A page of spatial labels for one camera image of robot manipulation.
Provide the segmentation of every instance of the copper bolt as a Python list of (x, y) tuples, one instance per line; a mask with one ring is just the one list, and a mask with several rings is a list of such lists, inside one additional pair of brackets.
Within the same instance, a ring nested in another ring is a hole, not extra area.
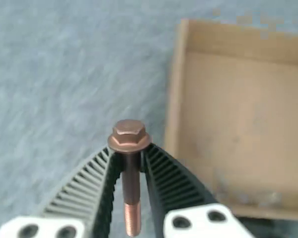
[(121, 154), (123, 159), (123, 193), (125, 203), (126, 233), (130, 237), (139, 235), (140, 214), (140, 162), (141, 151), (151, 143), (145, 125), (139, 120), (121, 120), (113, 127), (108, 145)]

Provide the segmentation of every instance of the blue-gray carpet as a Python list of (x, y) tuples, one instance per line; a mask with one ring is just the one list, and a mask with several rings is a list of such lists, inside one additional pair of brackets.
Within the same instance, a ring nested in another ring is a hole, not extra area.
[[(175, 25), (245, 12), (298, 33), (298, 0), (0, 0), (0, 224), (34, 211), (119, 119), (143, 120), (161, 145)], [(140, 237), (151, 238), (142, 182)], [(126, 236), (120, 185), (113, 238)]]

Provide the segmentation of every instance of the open cardboard box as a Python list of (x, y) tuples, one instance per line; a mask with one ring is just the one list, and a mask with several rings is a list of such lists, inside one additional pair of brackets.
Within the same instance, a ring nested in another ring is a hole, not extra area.
[(298, 36), (183, 20), (165, 149), (236, 215), (298, 220)]

